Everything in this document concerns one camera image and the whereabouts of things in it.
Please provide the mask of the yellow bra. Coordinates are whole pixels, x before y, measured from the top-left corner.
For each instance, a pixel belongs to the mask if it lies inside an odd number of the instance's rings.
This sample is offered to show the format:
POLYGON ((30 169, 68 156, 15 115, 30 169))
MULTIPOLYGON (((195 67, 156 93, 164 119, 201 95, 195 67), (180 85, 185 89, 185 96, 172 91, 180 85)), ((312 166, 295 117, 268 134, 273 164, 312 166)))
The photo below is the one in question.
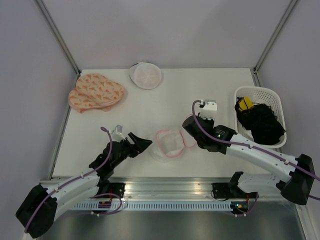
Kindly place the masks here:
POLYGON ((235 110, 238 112, 250 110, 254 104, 250 100, 248 96, 245 97, 238 97, 237 102, 235 104, 235 110))

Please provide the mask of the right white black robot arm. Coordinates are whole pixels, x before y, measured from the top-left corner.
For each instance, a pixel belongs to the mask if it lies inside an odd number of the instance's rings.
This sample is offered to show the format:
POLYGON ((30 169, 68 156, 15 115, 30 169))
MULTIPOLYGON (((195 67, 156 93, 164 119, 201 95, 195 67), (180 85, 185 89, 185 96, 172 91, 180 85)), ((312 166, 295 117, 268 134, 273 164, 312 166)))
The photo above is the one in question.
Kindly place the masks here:
POLYGON ((307 204, 316 177, 310 156, 302 153, 296 157, 270 150, 227 126, 215 126, 212 120, 198 116, 188 117, 182 128, 201 149, 237 157, 267 171, 267 174, 257 175, 235 172, 228 183, 231 196, 239 198, 245 193, 279 192, 294 204, 307 204))

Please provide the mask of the pink-trimmed mesh laundry bag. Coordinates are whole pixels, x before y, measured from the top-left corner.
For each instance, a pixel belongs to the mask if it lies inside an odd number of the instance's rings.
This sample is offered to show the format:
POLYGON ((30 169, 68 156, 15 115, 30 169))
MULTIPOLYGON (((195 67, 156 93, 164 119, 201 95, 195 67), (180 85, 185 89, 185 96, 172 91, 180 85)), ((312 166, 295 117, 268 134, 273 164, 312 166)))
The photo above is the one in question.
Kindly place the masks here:
POLYGON ((182 123, 179 128, 158 130, 152 135, 152 144, 148 148, 148 153, 156 161, 167 163, 173 159, 178 159, 183 155, 185 149, 193 148, 196 140, 183 128, 182 123))

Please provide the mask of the black lace bra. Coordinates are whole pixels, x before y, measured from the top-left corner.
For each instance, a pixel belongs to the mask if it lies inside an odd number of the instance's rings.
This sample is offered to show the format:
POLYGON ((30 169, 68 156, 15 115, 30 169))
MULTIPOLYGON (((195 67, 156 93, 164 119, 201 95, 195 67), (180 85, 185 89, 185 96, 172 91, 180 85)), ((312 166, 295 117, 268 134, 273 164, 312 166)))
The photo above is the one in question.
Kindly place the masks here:
POLYGON ((236 111, 236 117, 247 131, 251 131, 253 140, 261 145, 278 144, 286 132, 274 111, 266 104, 254 105, 242 112, 236 111))

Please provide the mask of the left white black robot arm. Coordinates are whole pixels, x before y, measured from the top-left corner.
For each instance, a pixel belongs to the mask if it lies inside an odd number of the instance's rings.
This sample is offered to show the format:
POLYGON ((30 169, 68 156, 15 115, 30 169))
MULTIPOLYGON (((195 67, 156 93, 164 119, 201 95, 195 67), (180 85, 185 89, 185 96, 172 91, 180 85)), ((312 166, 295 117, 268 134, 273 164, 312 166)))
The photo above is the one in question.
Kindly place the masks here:
POLYGON ((24 232, 36 239, 44 235, 53 223, 66 211, 86 199, 108 198, 101 210, 93 210, 96 216, 110 215, 112 200, 122 196, 110 190, 110 176, 114 169, 127 158, 135 158, 153 142, 137 137, 132 132, 120 141, 110 140, 103 151, 89 165, 89 171, 79 173, 51 187, 34 186, 15 216, 24 232))

